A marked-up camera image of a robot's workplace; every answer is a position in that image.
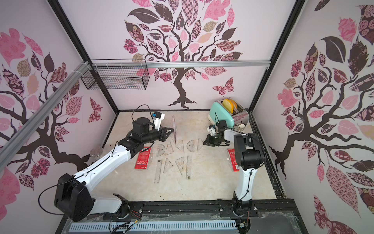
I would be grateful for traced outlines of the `red ruler set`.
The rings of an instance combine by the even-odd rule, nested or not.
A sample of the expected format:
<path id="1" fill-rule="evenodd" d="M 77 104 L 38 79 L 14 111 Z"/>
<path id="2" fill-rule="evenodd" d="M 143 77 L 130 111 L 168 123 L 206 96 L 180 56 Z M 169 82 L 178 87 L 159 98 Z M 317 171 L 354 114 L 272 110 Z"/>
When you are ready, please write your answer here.
<path id="1" fill-rule="evenodd" d="M 234 149 L 227 149 L 227 153 L 228 153 L 228 160 L 229 160 L 229 163 L 230 163 L 230 166 L 231 166 L 232 170 L 234 172 L 238 172 L 239 171 L 239 166 L 237 165 L 237 162 L 236 162 L 235 150 Z"/>
<path id="2" fill-rule="evenodd" d="M 175 116 L 172 116 L 172 128 L 173 128 L 174 143 L 176 143 L 177 142 L 177 125 L 176 125 Z"/>
<path id="3" fill-rule="evenodd" d="M 138 158 L 135 163 L 135 170 L 146 170 L 152 159 L 152 149 L 148 148 L 138 154 Z"/>

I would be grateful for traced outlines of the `clear plastic ruler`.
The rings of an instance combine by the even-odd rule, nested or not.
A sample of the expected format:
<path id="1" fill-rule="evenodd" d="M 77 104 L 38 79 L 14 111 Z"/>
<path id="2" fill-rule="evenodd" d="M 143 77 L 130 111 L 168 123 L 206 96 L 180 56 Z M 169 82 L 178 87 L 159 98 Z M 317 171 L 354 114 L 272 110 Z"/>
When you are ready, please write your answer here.
<path id="1" fill-rule="evenodd" d="M 155 178 L 154 178 L 154 184 L 159 184 L 160 177 L 161 177 L 161 169 L 162 169 L 162 160 L 158 160 L 156 164 L 156 171 L 155 171 Z"/>

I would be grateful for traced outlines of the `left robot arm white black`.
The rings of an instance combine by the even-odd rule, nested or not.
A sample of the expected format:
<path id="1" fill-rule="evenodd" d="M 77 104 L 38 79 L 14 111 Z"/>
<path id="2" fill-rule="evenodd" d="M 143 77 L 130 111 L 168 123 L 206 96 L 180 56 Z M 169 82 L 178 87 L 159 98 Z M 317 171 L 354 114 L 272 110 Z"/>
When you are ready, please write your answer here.
<path id="1" fill-rule="evenodd" d="M 117 167 L 138 153 L 146 151 L 145 144 L 165 142 L 171 134 L 176 133 L 175 126 L 169 128 L 161 125 L 163 119 L 164 115 L 159 112 L 155 112 L 152 119 L 138 118 L 132 122 L 132 130 L 116 143 L 112 151 L 74 175 L 62 175 L 54 186 L 54 206 L 60 210 L 60 214 L 66 215 L 74 222 L 94 214 L 111 214 L 119 219 L 126 218 L 130 206 L 123 196 L 113 194 L 108 198 L 96 198 L 92 191 Z"/>

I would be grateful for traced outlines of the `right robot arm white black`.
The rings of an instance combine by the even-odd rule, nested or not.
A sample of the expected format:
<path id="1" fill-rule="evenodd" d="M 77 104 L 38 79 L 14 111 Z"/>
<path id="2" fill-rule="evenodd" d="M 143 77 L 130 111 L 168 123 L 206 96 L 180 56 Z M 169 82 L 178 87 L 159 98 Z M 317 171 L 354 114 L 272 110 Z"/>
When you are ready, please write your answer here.
<path id="1" fill-rule="evenodd" d="M 207 138 L 203 142 L 205 146 L 234 144 L 235 162 L 239 168 L 240 177 L 231 202 L 233 213 L 242 217 L 252 208 L 254 178 L 265 160 L 262 144 L 257 134 L 242 133 L 228 128 L 226 121 L 211 124 L 207 131 Z"/>

